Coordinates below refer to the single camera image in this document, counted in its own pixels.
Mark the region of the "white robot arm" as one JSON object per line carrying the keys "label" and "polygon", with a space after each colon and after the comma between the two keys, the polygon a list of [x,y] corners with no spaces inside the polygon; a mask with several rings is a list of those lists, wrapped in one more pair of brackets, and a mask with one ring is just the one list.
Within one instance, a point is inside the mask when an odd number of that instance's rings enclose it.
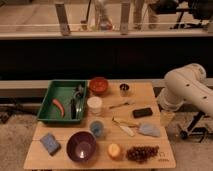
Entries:
{"label": "white robot arm", "polygon": [[177,111],[187,101],[213,117],[213,90],[202,83],[205,78],[206,70],[197,63],[169,71],[164,76],[165,87],[157,97],[158,104],[166,111]]}

